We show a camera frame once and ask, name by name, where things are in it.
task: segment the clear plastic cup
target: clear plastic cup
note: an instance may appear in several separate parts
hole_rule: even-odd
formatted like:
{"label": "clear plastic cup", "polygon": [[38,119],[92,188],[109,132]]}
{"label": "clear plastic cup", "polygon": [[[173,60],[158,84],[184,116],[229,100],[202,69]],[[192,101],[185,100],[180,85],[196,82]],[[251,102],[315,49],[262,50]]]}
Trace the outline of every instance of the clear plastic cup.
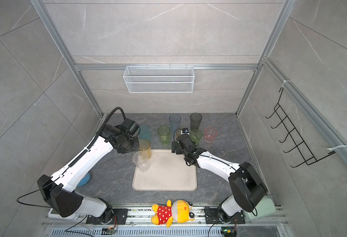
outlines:
{"label": "clear plastic cup", "polygon": [[171,133],[175,133],[175,131],[180,127],[181,117],[178,114],[173,114],[170,116],[170,127]]}
{"label": "clear plastic cup", "polygon": [[217,130],[214,127],[207,127],[205,129],[204,140],[206,142],[212,142],[217,136]]}
{"label": "clear plastic cup", "polygon": [[179,127],[176,129],[176,137],[180,136],[182,134],[182,127]]}
{"label": "clear plastic cup", "polygon": [[190,131],[189,136],[190,136],[190,139],[195,143],[195,145],[198,146],[202,138],[202,132],[198,129],[195,129]]}
{"label": "clear plastic cup", "polygon": [[168,126],[160,126],[157,129],[157,133],[160,135],[160,142],[163,146],[170,144],[170,141],[171,141],[170,132],[171,132],[171,129]]}
{"label": "clear plastic cup", "polygon": [[149,140],[147,139],[139,140],[139,150],[142,152],[145,152],[147,154],[148,159],[151,158],[152,152],[151,152],[151,144]]}
{"label": "clear plastic cup", "polygon": [[199,113],[193,113],[190,115],[190,130],[199,129],[202,120],[202,115]]}
{"label": "clear plastic cup", "polygon": [[149,160],[147,154],[143,151],[138,151],[132,156],[132,161],[142,172],[149,169]]}

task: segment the black metal hook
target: black metal hook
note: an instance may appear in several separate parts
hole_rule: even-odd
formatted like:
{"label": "black metal hook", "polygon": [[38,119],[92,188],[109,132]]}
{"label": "black metal hook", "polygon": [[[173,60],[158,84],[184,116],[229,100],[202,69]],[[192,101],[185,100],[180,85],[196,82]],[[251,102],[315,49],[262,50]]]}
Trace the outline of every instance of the black metal hook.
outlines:
{"label": "black metal hook", "polygon": [[[275,107],[274,107],[274,112],[271,114],[270,117],[266,117],[266,119],[271,118],[274,114],[276,114],[276,115],[279,117],[280,123],[279,123],[276,127],[272,127],[272,126],[271,126],[272,129],[275,129],[275,128],[277,128],[280,124],[283,124],[284,127],[285,127],[285,129],[287,130],[287,135],[285,136],[284,141],[280,141],[280,140],[279,140],[279,142],[280,142],[280,143],[284,143],[284,142],[287,140],[288,136],[289,136],[289,137],[292,139],[293,143],[295,144],[295,147],[293,147],[293,148],[290,149],[289,151],[283,151],[283,152],[284,152],[284,153],[289,153],[289,152],[291,152],[291,151],[293,151],[294,149],[297,148],[297,150],[299,151],[301,157],[303,158],[304,161],[303,161],[302,163],[300,163],[300,164],[298,164],[298,165],[296,165],[296,166],[292,166],[292,165],[291,165],[291,167],[292,167],[292,168],[296,168],[296,167],[298,167],[298,166],[300,166],[300,165],[302,165],[302,164],[304,164],[304,163],[307,164],[307,165],[311,165],[311,164],[314,164],[314,163],[316,163],[316,162],[318,162],[318,161],[320,161],[320,160],[322,160],[322,159],[324,159],[324,158],[327,158],[328,156],[334,154],[335,152],[332,151],[332,152],[329,152],[328,155],[322,157],[321,159],[316,159],[316,157],[314,156],[314,154],[313,154],[312,151],[310,150],[308,144],[305,142],[305,140],[303,139],[303,137],[301,136],[301,134],[299,133],[299,131],[298,131],[298,130],[296,129],[296,127],[294,126],[294,124],[293,124],[293,122],[291,121],[291,119],[288,117],[288,115],[285,113],[284,109],[283,109],[283,108],[280,106],[280,104],[279,104],[280,98],[282,97],[282,94],[283,94],[283,88],[280,88],[279,93],[280,93],[279,100],[277,101],[277,103],[276,103],[276,105],[275,105]],[[278,112],[277,112],[277,110],[278,110],[279,108],[280,108],[280,109],[283,111],[283,113],[285,114],[285,117],[284,117],[283,119],[280,117],[280,115],[279,115]],[[292,124],[292,126],[293,126],[293,129],[292,129],[292,130],[289,130],[289,129],[287,128],[287,126],[285,125],[285,123],[284,123],[284,120],[285,120],[285,119],[288,119],[289,122]],[[301,142],[300,142],[299,144],[296,144],[295,140],[293,139],[293,137],[292,137],[292,135],[291,135],[291,132],[293,132],[294,130],[298,133],[298,135],[299,135],[300,138],[301,138]],[[299,149],[299,145],[301,145],[301,144],[304,144],[304,145],[307,147],[307,149],[309,150],[309,152],[310,152],[310,154],[311,154],[311,156],[312,156],[311,158],[305,159],[303,153],[302,153],[301,150]],[[311,163],[309,164],[308,161],[310,161],[311,159],[315,159],[315,161],[314,161],[314,162],[311,162]]]}

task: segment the black cable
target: black cable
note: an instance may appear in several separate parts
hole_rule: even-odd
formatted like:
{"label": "black cable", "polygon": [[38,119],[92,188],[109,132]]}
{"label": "black cable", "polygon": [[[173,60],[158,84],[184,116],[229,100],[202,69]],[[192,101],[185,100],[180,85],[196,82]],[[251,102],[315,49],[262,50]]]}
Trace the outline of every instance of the black cable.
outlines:
{"label": "black cable", "polygon": [[[176,133],[176,131],[173,133],[173,142],[175,143],[175,145],[176,145],[176,141],[175,141],[175,133]],[[201,155],[201,154],[190,153],[190,152],[187,152],[187,151],[181,149],[179,146],[177,146],[177,147],[178,147],[182,152],[185,152],[185,153],[188,153],[188,154],[199,155],[199,156],[208,157],[208,158],[210,158],[210,159],[215,159],[215,160],[217,160],[217,161],[219,161],[219,162],[221,162],[221,163],[224,163],[225,165],[229,166],[229,167],[232,168],[233,170],[237,171],[233,166],[231,166],[230,164],[225,163],[225,162],[223,162],[223,161],[221,161],[221,160],[219,160],[219,159],[216,159],[216,158],[214,158],[214,157],[210,157],[210,156],[207,156],[207,155]]]}
{"label": "black cable", "polygon": [[211,229],[214,225],[216,225],[216,224],[218,224],[218,223],[221,223],[221,222],[228,222],[228,221],[231,220],[232,218],[234,218],[234,216],[230,217],[230,218],[227,219],[227,220],[218,221],[218,222],[214,223],[214,224],[209,228],[209,230],[208,230],[208,237],[209,237],[210,229]]}
{"label": "black cable", "polygon": [[256,209],[256,207],[254,207],[254,209],[255,209],[255,211],[256,211],[256,215],[253,213],[253,212],[251,212],[254,216],[258,216],[258,210]]}
{"label": "black cable", "polygon": [[74,164],[76,164],[76,162],[81,159],[81,157],[83,157],[88,150],[95,144],[97,138],[101,135],[102,131],[104,130],[105,125],[107,124],[107,122],[109,121],[110,117],[114,114],[115,111],[120,110],[123,116],[123,120],[126,119],[125,113],[123,112],[121,107],[115,107],[105,118],[103,124],[101,125],[100,129],[95,133],[94,138],[92,139],[92,141],[89,143],[89,145],[86,146],[86,149],[83,150],[71,163],[69,163],[68,167],[72,167]]}
{"label": "black cable", "polygon": [[24,196],[27,196],[27,195],[29,195],[29,194],[32,194],[32,193],[34,193],[34,192],[40,191],[40,190],[42,190],[43,188],[47,187],[48,185],[50,185],[50,184],[47,184],[46,186],[44,186],[44,187],[42,187],[42,188],[39,188],[38,190],[35,190],[35,191],[32,191],[32,192],[30,192],[30,193],[27,193],[27,194],[25,194],[25,195],[23,195],[23,196],[20,196],[19,198],[17,198],[17,202],[20,203],[20,204],[26,205],[26,206],[51,208],[51,207],[48,207],[48,206],[40,206],[40,205],[28,204],[28,203],[24,203],[24,202],[19,201],[20,198],[22,198],[22,197],[24,197]]}
{"label": "black cable", "polygon": [[[86,215],[79,223],[77,223],[76,225],[80,224],[83,220],[85,220],[85,218],[87,217],[88,215]],[[82,232],[79,232],[79,231],[74,231],[74,230],[69,230],[69,229],[72,229],[73,227],[75,227],[76,225],[72,226],[72,227],[69,227],[68,229],[64,230],[65,232],[71,232],[71,233],[78,233],[78,234],[84,234],[84,235],[87,235],[87,236],[90,236],[90,237],[94,237],[93,235],[91,234],[86,234],[86,233],[82,233]]]}

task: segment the cable tie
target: cable tie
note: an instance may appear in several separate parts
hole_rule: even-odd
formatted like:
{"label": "cable tie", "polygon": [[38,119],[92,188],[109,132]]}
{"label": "cable tie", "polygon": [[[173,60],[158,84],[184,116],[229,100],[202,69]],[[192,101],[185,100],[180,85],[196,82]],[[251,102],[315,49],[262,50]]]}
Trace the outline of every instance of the cable tie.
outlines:
{"label": "cable tie", "polygon": [[332,148],[328,148],[328,150],[334,150],[334,149],[337,149],[337,148],[340,148],[340,147],[347,147],[347,145],[335,146],[335,147],[332,147]]}
{"label": "cable tie", "polygon": [[284,86],[284,83],[286,83],[286,82],[290,82],[290,81],[286,81],[286,80],[284,80],[284,81],[283,81],[283,84],[282,84],[282,87]]}

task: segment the toy bear head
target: toy bear head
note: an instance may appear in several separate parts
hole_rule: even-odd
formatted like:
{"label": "toy bear head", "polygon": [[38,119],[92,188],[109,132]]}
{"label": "toy bear head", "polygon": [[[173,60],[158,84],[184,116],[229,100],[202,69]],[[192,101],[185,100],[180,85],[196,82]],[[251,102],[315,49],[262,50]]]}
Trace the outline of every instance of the toy bear head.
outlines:
{"label": "toy bear head", "polygon": [[186,221],[194,221],[195,215],[190,212],[193,204],[183,200],[177,200],[172,204],[172,217],[178,223],[184,223]]}

